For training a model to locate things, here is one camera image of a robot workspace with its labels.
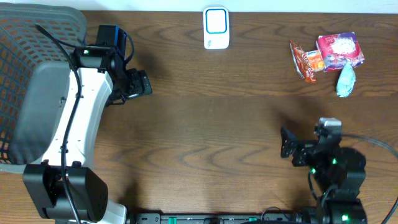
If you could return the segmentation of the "green wet wipes pack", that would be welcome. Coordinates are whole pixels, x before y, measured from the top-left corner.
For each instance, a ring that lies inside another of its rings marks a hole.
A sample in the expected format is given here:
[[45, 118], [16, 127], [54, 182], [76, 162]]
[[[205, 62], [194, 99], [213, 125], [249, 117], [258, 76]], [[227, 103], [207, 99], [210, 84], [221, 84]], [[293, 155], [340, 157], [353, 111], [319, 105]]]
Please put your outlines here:
[[337, 81], [336, 94], [341, 98], [348, 97], [354, 89], [355, 82], [356, 74], [354, 72], [354, 69], [349, 63], [347, 63], [343, 67]]

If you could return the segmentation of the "orange pocket tissue pack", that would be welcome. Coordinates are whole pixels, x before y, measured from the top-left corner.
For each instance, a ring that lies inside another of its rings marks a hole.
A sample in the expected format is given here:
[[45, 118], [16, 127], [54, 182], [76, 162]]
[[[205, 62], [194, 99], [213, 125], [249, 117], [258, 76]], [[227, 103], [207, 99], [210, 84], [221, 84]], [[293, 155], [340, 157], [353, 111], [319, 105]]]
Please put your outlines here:
[[325, 68], [325, 64], [319, 50], [305, 52], [303, 57], [314, 72], [322, 71]]

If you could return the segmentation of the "red brown snack wrapper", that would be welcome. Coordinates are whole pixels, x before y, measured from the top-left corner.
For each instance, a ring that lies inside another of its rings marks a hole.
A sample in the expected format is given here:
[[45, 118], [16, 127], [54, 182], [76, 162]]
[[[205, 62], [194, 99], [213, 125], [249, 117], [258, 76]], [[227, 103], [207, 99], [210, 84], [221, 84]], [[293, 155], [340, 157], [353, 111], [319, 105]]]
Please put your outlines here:
[[310, 64], [304, 59], [305, 51], [298, 43], [294, 42], [293, 40], [290, 40], [290, 50], [298, 74], [306, 82], [315, 83], [316, 78], [314, 76], [314, 72]]

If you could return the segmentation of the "red purple tissue pack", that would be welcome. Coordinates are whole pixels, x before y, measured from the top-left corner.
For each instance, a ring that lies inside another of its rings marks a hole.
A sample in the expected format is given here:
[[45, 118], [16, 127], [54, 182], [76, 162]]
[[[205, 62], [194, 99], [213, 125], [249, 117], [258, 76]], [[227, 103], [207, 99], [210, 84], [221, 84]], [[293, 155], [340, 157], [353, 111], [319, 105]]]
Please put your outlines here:
[[320, 35], [316, 46], [325, 64], [324, 72], [342, 70], [347, 63], [356, 68], [365, 61], [354, 32]]

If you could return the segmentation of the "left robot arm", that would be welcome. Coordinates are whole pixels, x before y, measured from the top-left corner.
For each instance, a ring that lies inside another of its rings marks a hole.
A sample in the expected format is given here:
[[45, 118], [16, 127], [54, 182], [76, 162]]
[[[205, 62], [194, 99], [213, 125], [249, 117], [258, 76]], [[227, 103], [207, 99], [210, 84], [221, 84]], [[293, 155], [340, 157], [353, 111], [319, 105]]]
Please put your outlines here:
[[39, 215], [67, 223], [125, 223], [126, 206], [108, 197], [93, 172], [101, 115], [109, 105], [150, 95], [147, 72], [127, 69], [116, 47], [79, 47], [69, 57], [68, 95], [40, 164], [28, 164], [23, 183]]

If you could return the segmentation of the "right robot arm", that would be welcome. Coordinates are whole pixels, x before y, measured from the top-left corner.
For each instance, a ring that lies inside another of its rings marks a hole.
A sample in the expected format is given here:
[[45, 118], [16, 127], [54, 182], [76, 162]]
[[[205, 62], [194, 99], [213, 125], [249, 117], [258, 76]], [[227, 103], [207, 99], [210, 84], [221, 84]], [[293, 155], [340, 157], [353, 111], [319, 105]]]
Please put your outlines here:
[[317, 140], [299, 140], [287, 128], [280, 130], [280, 156], [293, 156], [295, 167], [308, 166], [308, 179], [314, 178], [322, 194], [312, 184], [310, 191], [316, 207], [295, 212], [290, 221], [297, 223], [367, 223], [363, 204], [358, 198], [366, 173], [366, 158], [350, 147], [341, 147], [342, 127], [315, 126]]

